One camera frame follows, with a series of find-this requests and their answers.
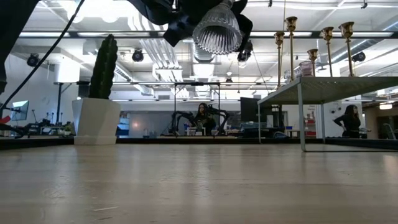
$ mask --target computer monitor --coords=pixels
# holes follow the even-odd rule
[[[25,121],[28,107],[28,100],[12,103],[11,121]]]
[[[241,97],[241,121],[259,121],[258,101],[259,99]],[[260,122],[267,122],[267,115],[272,115],[272,105],[261,105],[260,113]]]

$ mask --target woman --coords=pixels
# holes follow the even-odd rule
[[[211,114],[206,112],[206,103],[199,104],[198,113],[195,117],[195,122],[198,125],[198,131],[202,131],[202,128],[206,129],[206,135],[211,135],[211,130],[216,126],[216,121],[213,119]]]
[[[359,138],[361,121],[358,116],[358,108],[355,105],[348,105],[345,113],[336,118],[334,122],[343,128],[344,138]]]

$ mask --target ceiling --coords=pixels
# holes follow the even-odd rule
[[[77,32],[117,32],[117,31],[136,31],[137,22],[142,26],[142,30],[166,30],[167,25],[154,26],[150,24],[144,17],[138,14],[134,6],[127,1],[111,1],[107,0],[86,0],[87,9],[84,9],[85,17],[79,23],[74,23],[70,31]],[[362,1],[331,1],[331,0],[286,0],[286,8],[284,1],[273,0],[272,7],[267,7],[268,1],[250,1],[243,11],[243,14],[253,21],[253,30],[271,31],[283,30],[283,20],[285,17],[298,17],[296,31],[320,31],[324,27],[333,26],[338,32],[338,26],[344,22],[355,22],[354,31],[383,31],[388,25],[398,22],[396,14],[398,2],[395,0],[372,0],[367,1],[368,7],[361,9]],[[37,5],[36,10],[31,15],[24,31],[40,31],[40,32],[60,32],[68,21],[68,9],[73,6],[73,1],[41,1]],[[114,22],[105,22],[103,16],[118,16]],[[398,31],[398,26],[390,27],[388,31]],[[20,57],[28,57],[30,53],[39,53],[43,55],[55,41],[54,38],[20,38],[14,48],[14,54]],[[56,51],[49,57],[50,63],[61,63],[64,55],[74,61],[80,63],[86,72],[80,75],[88,78],[94,60],[92,57],[83,53],[83,45],[88,41],[94,42],[99,46],[101,39],[94,38],[69,38],[63,39],[59,45],[59,51]],[[133,62],[132,53],[135,48],[143,48],[140,39],[118,39],[119,57],[118,62],[129,72],[137,82],[157,82],[152,75],[153,61],[144,49],[144,60],[142,62]],[[363,40],[354,40],[351,48]],[[237,82],[276,82],[278,74],[277,66],[277,46],[274,39],[252,39],[254,52],[247,61],[245,67],[239,67],[236,55],[216,56],[212,62],[214,71],[209,76],[209,81],[224,82],[227,72],[231,72],[234,83]],[[317,62],[327,63],[326,42],[323,39],[295,39],[294,46],[294,68],[298,67],[300,62],[308,60],[307,50],[319,49],[319,57]],[[346,43],[343,39],[331,40],[332,56],[339,50],[346,49]],[[355,74],[357,76],[368,75],[397,75],[398,66],[395,65],[398,56],[398,40],[387,39],[381,40],[374,45],[370,45],[363,52],[366,59],[355,65]],[[290,69],[290,43],[288,39],[284,40],[282,53],[282,76],[286,70]],[[174,54],[177,57],[178,64],[182,69],[182,78],[185,81],[197,78],[193,69],[193,65],[197,65],[197,61],[192,56],[192,43],[180,41],[174,48]],[[318,72],[319,76],[328,76],[328,65],[326,70]],[[333,65],[333,72],[341,76],[348,76],[348,61],[341,60]],[[230,89],[253,88],[251,85],[232,85]]]

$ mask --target black cable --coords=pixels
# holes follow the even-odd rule
[[[40,68],[40,66],[44,63],[44,61],[47,59],[47,57],[50,56],[52,51],[57,47],[59,42],[61,42],[63,36],[67,33],[69,27],[72,25],[73,20],[75,19],[76,15],[78,14],[81,6],[83,5],[85,0],[80,0],[79,5],[77,5],[75,13],[72,15],[70,18],[67,26],[64,28],[62,31],[61,35],[58,37],[58,39],[55,41],[53,46],[49,49],[49,51],[44,55],[44,57],[39,61],[39,63],[33,68],[33,70],[29,73],[29,75],[25,78],[25,80],[18,86],[18,88],[10,95],[10,97],[4,102],[4,104],[0,107],[0,111],[3,110],[6,105],[12,100],[12,98],[24,87],[24,85],[29,81],[30,78],[32,78],[32,75],[37,71],[37,69]]]

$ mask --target chair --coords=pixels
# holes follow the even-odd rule
[[[383,126],[386,129],[386,131],[387,131],[388,139],[397,140],[396,135],[394,134],[394,132],[393,132],[393,130],[391,128],[391,125],[387,124],[387,123],[384,123]]]

